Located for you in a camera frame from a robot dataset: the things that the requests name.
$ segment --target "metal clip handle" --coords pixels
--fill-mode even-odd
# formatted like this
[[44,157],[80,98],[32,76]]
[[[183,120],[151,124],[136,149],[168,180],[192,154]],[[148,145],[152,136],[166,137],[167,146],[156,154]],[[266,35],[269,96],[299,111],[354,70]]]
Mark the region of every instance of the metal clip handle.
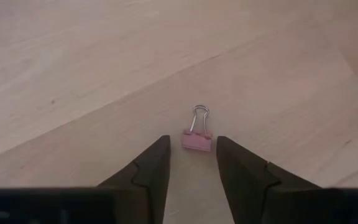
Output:
[[206,132],[206,117],[209,115],[209,109],[208,109],[208,107],[206,107],[204,105],[196,105],[196,106],[193,107],[194,118],[193,118],[193,122],[192,122],[191,127],[190,127],[190,132],[193,132],[194,126],[196,125],[197,109],[204,109],[205,110],[205,114],[204,114],[204,133],[207,134],[207,132]]

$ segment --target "binder clip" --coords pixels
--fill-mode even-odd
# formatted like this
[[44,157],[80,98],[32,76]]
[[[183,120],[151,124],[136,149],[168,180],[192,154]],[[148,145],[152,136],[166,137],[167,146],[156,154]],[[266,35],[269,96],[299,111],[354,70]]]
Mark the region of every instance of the binder clip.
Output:
[[[194,127],[197,120],[197,109],[204,109],[204,132],[195,131]],[[193,107],[194,118],[190,129],[183,132],[182,146],[187,149],[196,149],[201,151],[210,152],[212,143],[212,134],[206,131],[206,118],[209,115],[209,109],[203,105],[196,105]]]

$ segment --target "wooden surface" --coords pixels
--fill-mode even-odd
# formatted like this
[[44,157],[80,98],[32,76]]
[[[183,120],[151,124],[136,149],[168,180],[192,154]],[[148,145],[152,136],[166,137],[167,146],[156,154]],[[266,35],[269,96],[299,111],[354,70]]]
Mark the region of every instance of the wooden surface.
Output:
[[209,130],[358,186],[358,0],[0,0],[0,187],[96,185],[163,134],[165,223],[232,222]]

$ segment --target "black plastic part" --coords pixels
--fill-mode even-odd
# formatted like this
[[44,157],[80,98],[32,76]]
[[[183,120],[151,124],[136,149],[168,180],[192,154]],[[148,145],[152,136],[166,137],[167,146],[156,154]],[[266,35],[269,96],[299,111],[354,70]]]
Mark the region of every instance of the black plastic part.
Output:
[[0,223],[161,224],[169,175],[170,138],[162,136],[98,187],[0,189]]
[[236,224],[358,223],[358,189],[321,189],[227,137],[216,150]]

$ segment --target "wood grain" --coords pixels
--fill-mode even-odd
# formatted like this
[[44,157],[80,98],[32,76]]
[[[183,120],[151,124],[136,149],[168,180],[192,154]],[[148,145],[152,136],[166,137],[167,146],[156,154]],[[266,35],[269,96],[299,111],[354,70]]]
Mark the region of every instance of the wood grain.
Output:
[[232,223],[208,128],[358,186],[358,1],[0,0],[0,187],[92,186],[163,134],[165,223]]

